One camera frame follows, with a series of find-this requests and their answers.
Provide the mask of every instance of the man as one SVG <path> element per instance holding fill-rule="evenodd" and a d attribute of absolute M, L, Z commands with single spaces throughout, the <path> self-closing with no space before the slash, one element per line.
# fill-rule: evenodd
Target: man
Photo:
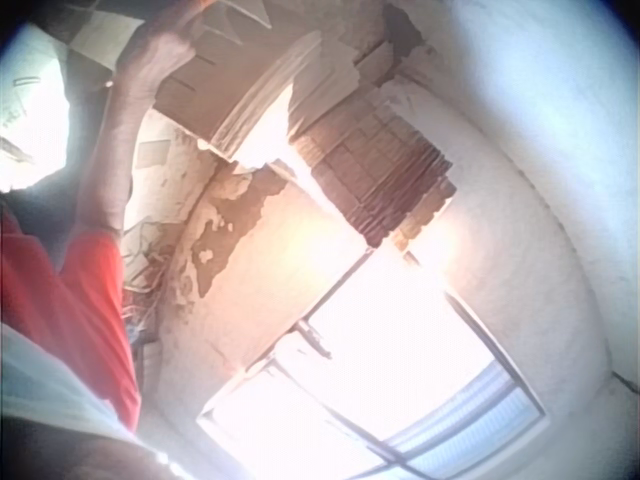
<path fill-rule="evenodd" d="M 176 0 L 121 54 L 59 273 L 0 212 L 3 479 L 172 477 L 133 433 L 140 396 L 118 242 L 138 130 L 162 80 L 194 56 L 209 3 Z"/>

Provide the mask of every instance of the brick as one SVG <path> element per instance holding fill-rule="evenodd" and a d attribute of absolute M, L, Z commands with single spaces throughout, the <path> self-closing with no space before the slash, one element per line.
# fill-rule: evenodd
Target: brick
<path fill-rule="evenodd" d="M 358 207 L 358 200 L 338 179 L 336 173 L 326 161 L 320 162 L 311 170 L 311 175 L 318 182 L 327 198 L 342 212 L 349 215 Z"/>
<path fill-rule="evenodd" d="M 378 132 L 371 144 L 393 163 L 407 151 L 407 146 L 386 127 Z"/>
<path fill-rule="evenodd" d="M 340 181 L 358 199 L 362 200 L 374 187 L 374 181 L 344 146 L 327 155 L 326 161 Z"/>
<path fill-rule="evenodd" d="M 371 175 L 375 183 L 384 180 L 393 169 L 393 163 L 377 148 L 370 146 L 356 156 L 356 161 Z"/>
<path fill-rule="evenodd" d="M 414 142 L 416 135 L 420 135 L 409 123 L 398 116 L 392 119 L 388 125 L 393 134 L 403 142 Z"/>
<path fill-rule="evenodd" d="M 406 216 L 406 218 L 402 221 L 402 223 L 398 228 L 403 233 L 403 235 L 409 240 L 416 238 L 422 231 L 422 225 L 411 214 Z"/>
<path fill-rule="evenodd" d="M 315 167 L 325 157 L 324 151 L 309 135 L 302 135 L 293 143 L 293 147 L 311 168 Z"/>
<path fill-rule="evenodd" d="M 356 128 L 349 134 L 347 138 L 344 139 L 343 143 L 350 152 L 357 154 L 367 147 L 367 145 L 369 144 L 369 139 L 365 137 L 364 133 L 362 133 L 362 130 Z"/>
<path fill-rule="evenodd" d="M 355 128 L 356 122 L 345 105 L 338 105 L 316 122 L 308 131 L 316 144 L 325 152 L 333 150 Z"/>
<path fill-rule="evenodd" d="M 382 128 L 382 123 L 374 115 L 364 118 L 358 125 L 367 138 L 373 138 Z"/>

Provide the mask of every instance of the textured wall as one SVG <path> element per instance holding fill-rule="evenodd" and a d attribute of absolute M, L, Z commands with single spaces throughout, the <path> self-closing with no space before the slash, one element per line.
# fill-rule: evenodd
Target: textured wall
<path fill-rule="evenodd" d="M 565 232 L 515 166 L 453 108 L 399 79 L 386 84 L 383 92 L 392 97 L 396 111 L 451 159 L 454 167 L 449 176 L 458 188 L 410 249 L 419 260 L 441 268 L 446 281 L 521 371 L 549 416 L 550 426 L 538 442 L 505 465 L 515 468 L 535 457 L 540 438 L 542 443 L 551 441 L 570 417 L 576 425 L 584 425 L 580 428 L 603 428 L 600 437 L 592 438 L 593 447 L 571 450 L 572 462 L 624 461 L 624 456 L 618 458 L 606 448 L 629 440 L 620 424 L 637 425 L 637 412 L 624 407 L 629 402 L 621 399 L 624 391 L 616 389 L 612 403 L 604 400 L 604 405 L 590 407 L 600 412 L 600 419 L 610 414 L 601 408 L 617 411 L 624 422 L 591 423 L 596 422 L 592 413 L 584 412 L 610 378 L 610 362 L 595 298 Z M 558 441 L 561 446 L 568 443 Z M 588 458 L 599 451 L 596 445 L 601 455 Z M 540 458 L 548 471 L 564 471 L 562 455 Z M 495 473 L 487 475 L 496 478 Z"/>
<path fill-rule="evenodd" d="M 397 0 L 426 45 L 402 71 L 450 100 L 567 230 L 637 381 L 637 48 L 596 0 Z"/>
<path fill-rule="evenodd" d="M 638 466 L 637 417 L 638 396 L 611 379 L 511 480 L 630 480 Z"/>
<path fill-rule="evenodd" d="M 178 246 L 162 296 L 163 365 L 156 403 L 214 455 L 195 420 L 364 253 L 339 216 L 270 169 L 222 172 L 206 189 Z"/>

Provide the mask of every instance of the red shirt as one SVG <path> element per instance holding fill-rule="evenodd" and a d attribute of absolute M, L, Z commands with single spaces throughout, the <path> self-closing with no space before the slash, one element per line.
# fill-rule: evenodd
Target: red shirt
<path fill-rule="evenodd" d="M 2 321 L 62 360 L 135 431 L 140 395 L 122 310 L 123 264 L 106 232 L 78 235 L 58 274 L 35 237 L 2 217 Z"/>

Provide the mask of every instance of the peeling paint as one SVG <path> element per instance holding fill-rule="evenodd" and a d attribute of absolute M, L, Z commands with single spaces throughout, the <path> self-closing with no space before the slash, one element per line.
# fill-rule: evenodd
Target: peeling paint
<path fill-rule="evenodd" d="M 236 245 L 258 223 L 267 197 L 278 195 L 287 182 L 268 168 L 250 175 L 233 175 L 214 181 L 205 197 L 213 207 L 199 238 L 191 246 L 200 298 L 211 289 Z M 198 205 L 196 208 L 207 208 Z M 227 228 L 220 228 L 225 222 Z"/>

